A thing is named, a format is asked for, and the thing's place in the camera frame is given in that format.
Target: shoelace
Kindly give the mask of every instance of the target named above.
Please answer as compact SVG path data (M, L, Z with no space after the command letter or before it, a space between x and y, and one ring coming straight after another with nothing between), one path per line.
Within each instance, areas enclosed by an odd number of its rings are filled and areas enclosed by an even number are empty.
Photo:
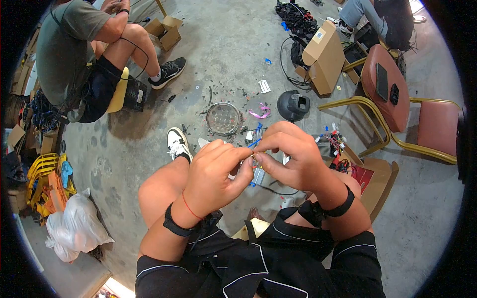
M179 140L174 141L171 145L171 151L167 152L172 158L175 158L177 155L181 154L184 152L184 149L181 146L182 144L180 143Z
M162 69L165 71L169 71L171 69L177 68L178 65L175 64L173 61L166 62L162 65Z

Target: watch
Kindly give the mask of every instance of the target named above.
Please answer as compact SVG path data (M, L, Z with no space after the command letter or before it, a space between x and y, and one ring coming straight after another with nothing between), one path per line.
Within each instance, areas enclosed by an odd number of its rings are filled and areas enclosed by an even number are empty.
M304 219L306 219L310 224L314 227L321 228L321 222L326 219L327 217L340 217L348 211L351 204L354 201L354 194L350 190L350 188L346 186L348 190L348 196L346 197L346 201L341 205L331 210L323 210L320 206L320 203L315 202L312 203L310 200L306 200L298 208L298 214L301 215Z
M183 227L178 226L172 219L171 207L172 207L172 203L166 209L166 215L165 215L166 218L164 219L164 223L162 225L176 235L179 235L182 237L189 236L192 233L192 231L194 231L195 227L192 227L190 229L184 229Z
M119 12L123 12L123 11L127 12L127 16L128 16L128 18L129 18L129 10L121 9Z

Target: blue wire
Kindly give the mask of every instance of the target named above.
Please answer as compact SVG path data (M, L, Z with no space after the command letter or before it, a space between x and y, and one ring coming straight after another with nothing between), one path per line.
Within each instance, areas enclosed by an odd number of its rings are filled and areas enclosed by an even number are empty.
M256 143L260 142L262 138L259 138L258 140L254 141L253 143L251 143L250 145L247 146L247 148L250 148L252 147L253 145L255 145Z

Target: gray t-shirt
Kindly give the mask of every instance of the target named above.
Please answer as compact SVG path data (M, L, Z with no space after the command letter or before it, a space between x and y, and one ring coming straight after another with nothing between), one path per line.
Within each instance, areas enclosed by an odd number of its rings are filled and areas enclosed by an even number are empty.
M96 62L91 41L111 17L84 0L72 0L49 10L41 25L36 46L40 86L49 102L67 113L71 122L84 112L79 91Z

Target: gold chair frame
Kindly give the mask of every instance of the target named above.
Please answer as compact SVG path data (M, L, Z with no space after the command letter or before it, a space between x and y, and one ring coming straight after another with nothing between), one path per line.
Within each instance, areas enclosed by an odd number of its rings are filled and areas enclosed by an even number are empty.
M444 99L410 97L409 100L412 103L422 103L424 101L440 102L440 103L453 103L460 109L460 107L457 103L455 103L453 101L444 100ZM324 109L331 109L331 108L344 106L344 105L349 105L349 104L353 104L353 103L355 103L358 106L358 108L361 110L361 112L364 114L364 117L366 118L368 123L371 125L374 132L378 135L378 138L379 138L379 141L380 141L377 145L374 145L373 147L361 152L359 154L359 157L366 156L370 153L373 153L373 152L375 152L379 149L382 149L382 148L386 147L389 144L390 140L392 139L398 146L400 146L403 149L414 151L414 152L421 153L421 154L425 154L425 155L428 155L428 156L432 156L434 158L443 160L443 161L445 161L449 164L456 164L457 163L457 158L455 156L450 155L450 154L441 152L441 151L436 150L436 149L432 149L432 148L428 148L428 147L424 147L424 146L419 146L419 145L416 145L416 144L410 144L410 143L406 143L406 142L401 141L394 133L391 132L391 130L389 129L389 126L386 123L386 120L384 119L383 115L379 111L378 107L369 98L366 98L366 97L363 97L363 96L353 96L353 97L338 100L338 101L335 101L335 102L322 104L322 105L318 106L318 109L321 111L321 110L324 110ZM383 136L381 136L381 134L378 131L378 128L374 124L373 120L371 119L369 114L366 112L366 110L361 105L367 106L373 112L373 114L376 116L379 124L384 129L384 133L386 134L385 138L383 138Z

